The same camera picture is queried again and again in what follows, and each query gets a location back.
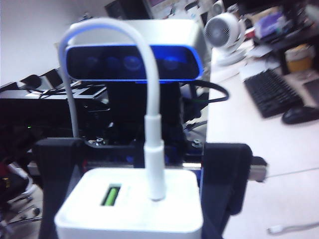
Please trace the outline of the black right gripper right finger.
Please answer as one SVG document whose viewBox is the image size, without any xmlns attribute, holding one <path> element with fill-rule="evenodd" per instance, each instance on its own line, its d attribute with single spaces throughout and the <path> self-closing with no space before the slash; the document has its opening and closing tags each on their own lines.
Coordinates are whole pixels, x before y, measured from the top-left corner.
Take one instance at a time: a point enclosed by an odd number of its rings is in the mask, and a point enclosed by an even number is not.
<svg viewBox="0 0 319 239">
<path fill-rule="evenodd" d="M 252 157 L 246 144 L 205 144 L 200 185 L 203 239 L 221 239 L 229 218 L 241 212 Z"/>
</svg>

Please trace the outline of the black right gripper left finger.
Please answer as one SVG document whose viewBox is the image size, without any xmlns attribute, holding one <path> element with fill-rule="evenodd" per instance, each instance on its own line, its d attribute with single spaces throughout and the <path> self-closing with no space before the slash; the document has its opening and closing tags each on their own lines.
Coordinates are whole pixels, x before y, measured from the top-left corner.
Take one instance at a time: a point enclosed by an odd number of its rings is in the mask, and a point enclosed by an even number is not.
<svg viewBox="0 0 319 239">
<path fill-rule="evenodd" d="M 40 239 L 58 238 L 54 217 L 82 175 L 83 145 L 78 138 L 46 138 L 32 148 L 43 190 Z"/>
</svg>

